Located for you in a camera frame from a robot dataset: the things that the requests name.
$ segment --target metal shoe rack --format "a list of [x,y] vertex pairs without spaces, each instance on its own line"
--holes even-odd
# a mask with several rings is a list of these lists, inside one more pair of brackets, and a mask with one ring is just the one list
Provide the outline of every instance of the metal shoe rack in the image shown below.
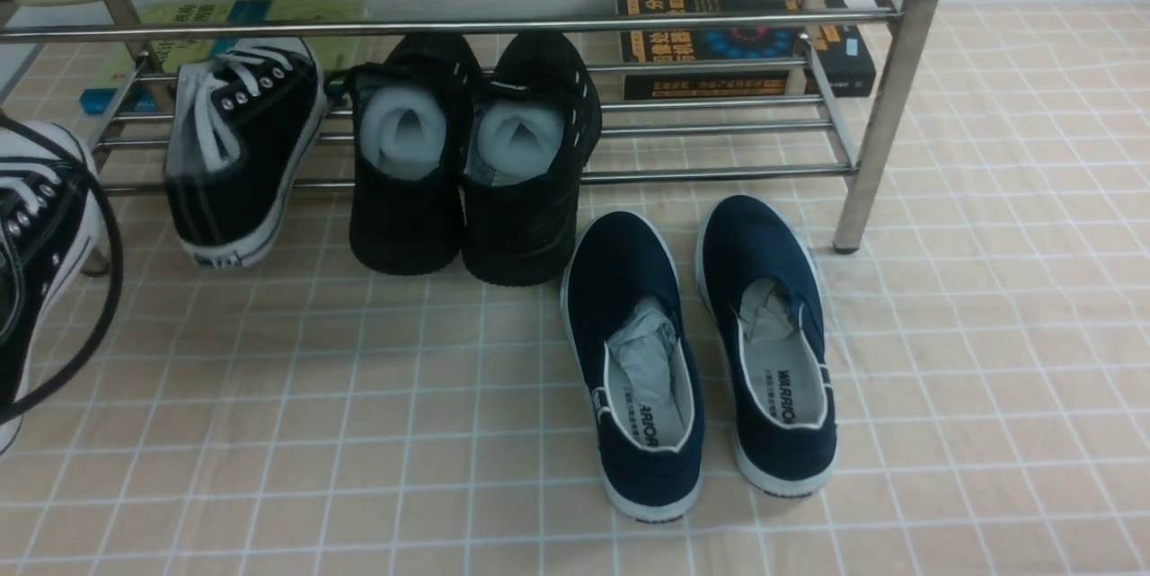
[[[676,31],[676,29],[772,26],[800,28],[804,31],[792,56],[780,60],[722,61],[722,63],[616,63],[592,66],[595,74],[620,72],[714,72],[735,69],[777,69],[788,71],[787,94],[783,97],[708,98],[707,100],[626,101],[604,105],[604,113],[620,110],[680,110],[680,109],[776,109],[791,106],[816,108],[816,118],[795,118],[783,122],[738,122],[738,124],[664,124],[621,125],[604,129],[604,138],[687,138],[703,135],[735,133],[793,133],[795,131],[826,131],[834,149],[835,161],[804,163],[804,166],[689,168],[689,170],[632,170],[586,171],[584,183],[682,183],[707,179],[770,179],[788,176],[842,176],[849,187],[834,248],[853,253],[859,248],[882,178],[895,131],[911,90],[911,82],[922,55],[927,32],[938,0],[874,0],[874,7],[829,10],[822,0],[804,0],[796,14],[772,15],[649,15],[596,16],[596,18],[546,20],[483,20],[483,21],[417,21],[390,23],[389,21],[356,21],[356,23],[259,23],[259,24],[140,24],[132,0],[107,0],[114,24],[110,26],[33,26],[12,28],[9,20],[18,9],[13,0],[0,0],[0,44],[90,44],[123,43],[136,57],[136,71],[123,80],[118,93],[106,110],[103,121],[93,135],[92,147],[100,166],[114,151],[164,149],[167,138],[128,138],[128,125],[169,124],[172,121],[175,76],[158,72],[150,44],[155,39],[217,39],[217,37],[255,36],[338,36],[338,34],[405,34],[412,31],[459,31],[465,34],[506,34],[528,29],[555,31]],[[856,146],[843,114],[830,90],[818,53],[808,39],[821,24],[885,23],[892,43],[888,53],[879,90],[862,141]],[[818,85],[818,93],[805,93],[805,69],[810,69]],[[155,98],[156,113],[132,113],[125,100],[135,89],[148,89]],[[347,109],[334,109],[332,118],[350,117]],[[351,135],[343,131],[322,133],[319,145],[347,145]],[[350,179],[299,179],[296,187],[312,190],[346,190]],[[110,195],[140,195],[161,192],[160,183],[108,183]]]

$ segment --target book cover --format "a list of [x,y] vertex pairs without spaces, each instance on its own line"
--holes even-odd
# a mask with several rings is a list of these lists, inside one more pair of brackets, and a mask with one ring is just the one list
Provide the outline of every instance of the book cover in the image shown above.
[[[144,6],[140,21],[151,23],[259,23],[260,21],[358,21],[366,18],[365,0],[184,0]],[[237,39],[162,39],[152,44],[164,72],[176,74],[179,66],[208,60],[228,51]],[[361,37],[308,37],[307,43],[324,72],[355,64]],[[115,47],[92,76],[80,94],[80,108],[89,116],[101,116],[116,89],[131,72],[132,57],[126,47]],[[147,92],[139,93],[129,109],[155,110]]]

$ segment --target black sneaker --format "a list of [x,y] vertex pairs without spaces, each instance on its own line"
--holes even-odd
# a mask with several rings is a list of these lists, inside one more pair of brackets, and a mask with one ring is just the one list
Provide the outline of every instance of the black sneaker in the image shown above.
[[767,494],[812,494],[838,444],[810,253],[761,200],[733,195],[703,223],[695,278],[730,368],[739,471]]
[[468,85],[483,76],[462,34],[408,34],[384,63],[340,74],[352,98],[350,240],[382,274],[430,274],[463,245],[455,175],[471,135]]
[[559,305],[591,395],[607,498],[641,522],[681,517],[703,486],[703,392],[666,241],[631,212],[599,216],[580,237]]
[[463,167],[463,263],[490,284],[558,277],[575,249],[580,175],[599,143],[599,93],[560,32],[515,37],[476,94]]
[[241,39],[179,68],[163,184],[176,232],[199,266],[251,266],[270,252],[288,192],[327,109],[302,39]]
[[[44,315],[108,231],[103,310],[76,358],[29,393],[31,352]],[[60,125],[22,125],[0,114],[0,453],[25,412],[63,387],[108,333],[123,286],[123,247],[85,146]]]

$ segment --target navy slip-on shoe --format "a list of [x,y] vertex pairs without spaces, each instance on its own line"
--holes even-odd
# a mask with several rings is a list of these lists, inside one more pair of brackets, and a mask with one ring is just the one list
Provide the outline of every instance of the navy slip-on shoe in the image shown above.
[[703,223],[695,278],[730,368],[739,471],[767,494],[812,494],[837,437],[810,253],[761,200],[731,195]]
[[682,517],[703,486],[703,395],[666,241],[631,212],[599,216],[564,272],[560,307],[608,499],[639,522]]

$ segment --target black shoe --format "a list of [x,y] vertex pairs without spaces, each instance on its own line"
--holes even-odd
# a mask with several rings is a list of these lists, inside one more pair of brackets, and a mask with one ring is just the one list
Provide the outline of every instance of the black shoe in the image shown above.
[[767,494],[810,496],[838,447],[813,261],[777,213],[733,195],[703,223],[695,278],[730,366],[739,471]]
[[[75,358],[29,393],[41,317],[80,272],[107,226],[103,310]],[[25,412],[63,387],[108,333],[123,286],[123,247],[85,146],[60,125],[22,125],[0,114],[0,453]]]
[[408,34],[384,63],[346,74],[355,129],[350,240],[382,274],[430,274],[463,245],[455,175],[483,76],[462,34]]
[[296,170],[327,109],[302,39],[241,39],[179,68],[163,184],[176,232],[204,268],[251,266],[275,244]]
[[599,143],[599,93],[560,32],[515,37],[476,94],[463,167],[463,263],[490,284],[558,277],[575,249],[580,175]]
[[599,216],[559,305],[591,394],[608,499],[641,522],[681,517],[703,486],[703,392],[666,241],[631,212]]

